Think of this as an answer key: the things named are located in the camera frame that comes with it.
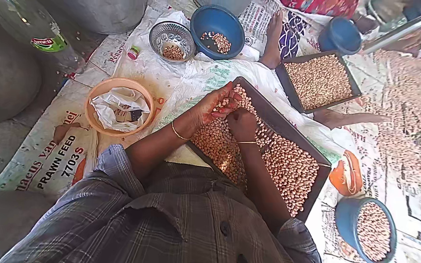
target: small container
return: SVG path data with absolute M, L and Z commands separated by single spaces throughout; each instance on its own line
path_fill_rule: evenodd
M 318 43 L 321 51 L 337 50 L 342 56 L 353 55 L 362 48 L 362 37 L 350 20 L 335 17 L 319 33 Z
M 369 202 L 376 203 L 381 209 L 383 209 L 386 217 L 389 221 L 389 228 L 391 230 L 391 238 L 389 242 L 389 248 L 391 249 L 386 257 L 381 261 L 372 261 L 363 252 L 360 240 L 358 239 L 357 222 L 360 214 L 360 209 Z M 397 232 L 396 225 L 392 219 L 391 213 L 388 208 L 379 200 L 365 197 L 362 199 L 356 198 L 344 198 L 337 203 L 335 207 L 335 225 L 341 237 L 347 242 L 352 248 L 357 250 L 358 254 L 367 263 L 388 263 L 394 258 L 397 246 Z
M 324 57 L 324 56 L 329 56 L 329 55 L 332 55 L 332 54 L 335 54 L 335 56 L 337 57 L 339 62 L 342 65 L 344 65 L 345 72 L 347 73 L 348 80 L 349 80 L 349 83 L 350 83 L 350 88 L 352 89 L 352 97 L 342 99 L 342 100 L 339 100 L 339 101 L 336 101 L 336 102 L 332 102 L 332 103 L 329 103 L 329 104 L 326 104 L 324 106 L 314 108 L 314 109 L 311 109 L 311 110 L 305 110 L 303 108 L 302 104 L 301 104 L 300 97 L 298 96 L 297 91 L 295 90 L 295 87 L 293 86 L 293 83 L 290 80 L 290 76 L 287 73 L 287 69 L 285 68 L 285 63 L 303 63 L 303 62 L 307 62 L 307 61 L 309 61 L 313 58 L 316 58 L 316 57 Z M 327 109 L 331 106 L 334 106 L 334 105 L 344 103 L 344 102 L 347 102 L 349 100 L 358 98 L 362 95 L 362 92 L 358 88 L 358 85 L 355 82 L 355 79 L 352 76 L 352 73 L 350 73 L 350 70 L 348 69 L 347 64 L 345 64 L 345 61 L 342 59 L 342 56 L 340 55 L 340 53 L 338 51 L 327 51 L 327 52 L 321 52 L 321 53 L 316 53 L 316 54 L 312 54 L 312 55 L 286 58 L 286 59 L 282 60 L 280 65 L 278 65 L 276 67 L 276 73 L 277 73 L 277 76 L 279 77 L 279 80 L 280 80 L 280 83 L 282 84 L 282 87 L 284 88 L 285 94 L 289 98 L 290 104 L 299 113 L 305 113 L 305 114 L 313 113 L 315 111 Z
M 196 50 L 213 60 L 236 57 L 245 45 L 245 32 L 238 18 L 218 5 L 201 6 L 196 9 L 191 16 L 190 30 L 196 43 Z M 223 34 L 231 43 L 228 54 L 218 53 L 212 39 L 201 40 L 204 32 Z
M 152 50 L 164 61 L 173 64 L 184 63 L 194 56 L 196 46 L 190 30 L 184 25 L 174 21 L 163 21 L 152 27 L 149 33 L 149 43 Z M 184 53 L 183 59 L 169 59 L 163 56 L 163 49 L 167 46 L 177 45 Z
M 139 48 L 137 46 L 132 46 L 128 50 L 128 57 L 132 60 L 137 59 L 137 56 L 139 55 Z
M 102 124 L 98 121 L 98 116 L 97 116 L 97 112 L 95 111 L 95 108 L 90 104 L 91 99 L 109 92 L 114 87 L 127 87 L 127 88 L 134 89 L 142 93 L 144 95 L 145 102 L 149 106 L 149 109 L 151 111 L 149 114 L 149 117 L 147 117 L 145 122 L 140 127 L 138 127 L 137 129 L 133 131 L 122 132 L 122 131 L 116 131 L 112 129 L 103 128 Z M 84 112 L 85 112 L 87 121 L 89 121 L 89 124 L 94 129 L 96 129 L 99 133 L 102 133 L 108 136 L 114 136 L 114 137 L 126 137 L 129 135 L 135 134 L 143 130 L 147 126 L 149 126 L 154 116 L 153 114 L 154 104 L 153 104 L 153 98 L 150 92 L 144 86 L 139 84 L 137 81 L 133 81 L 126 78 L 112 78 L 112 79 L 104 80 L 92 88 L 84 104 Z

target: woman's left hand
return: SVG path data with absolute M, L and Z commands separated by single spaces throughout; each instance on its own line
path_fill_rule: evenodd
M 230 81 L 224 87 L 207 94 L 190 111 L 197 117 L 201 125 L 208 124 L 216 118 L 225 118 L 230 112 L 237 109 L 237 101 L 241 100 L 241 95 L 233 92 Z

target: foot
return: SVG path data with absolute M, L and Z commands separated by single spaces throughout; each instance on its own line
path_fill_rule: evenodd
M 328 109 L 316 111 L 313 119 L 331 130 L 345 125 L 361 122 L 390 122 L 392 119 L 388 116 L 372 113 L 354 113 L 343 114 Z
M 275 12 L 269 21 L 266 48 L 264 54 L 259 59 L 260 63 L 270 69 L 275 69 L 280 64 L 279 38 L 282 33 L 282 20 L 284 13 L 282 10 Z

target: green label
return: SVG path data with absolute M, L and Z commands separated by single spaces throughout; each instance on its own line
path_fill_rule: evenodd
M 30 43 L 44 52 L 58 52 L 68 46 L 61 33 L 56 35 L 55 38 L 33 38 Z

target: orange bowl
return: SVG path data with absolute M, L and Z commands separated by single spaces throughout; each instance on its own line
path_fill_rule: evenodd
M 151 109 L 151 112 L 149 114 L 149 117 L 147 117 L 147 120 L 139 128 L 130 132 L 122 132 L 122 131 L 116 131 L 112 129 L 105 129 L 103 128 L 102 124 L 97 121 L 96 119 L 97 112 L 95 111 L 95 108 L 90 104 L 90 100 L 99 95 L 109 92 L 114 87 L 127 87 L 130 89 L 137 90 L 138 92 L 144 95 L 145 102 L 149 106 L 149 109 Z M 86 103 L 84 105 L 84 111 L 90 125 L 98 132 L 109 135 L 109 136 L 125 137 L 125 136 L 129 136 L 143 130 L 152 122 L 153 98 L 152 98 L 152 95 L 149 93 L 149 91 L 145 87 L 143 87 L 141 84 L 139 84 L 137 81 L 133 81 L 126 78 L 112 78 L 112 79 L 104 80 L 100 82 L 99 84 L 97 84 L 94 88 L 92 88 L 92 90 L 90 91 L 88 95 Z

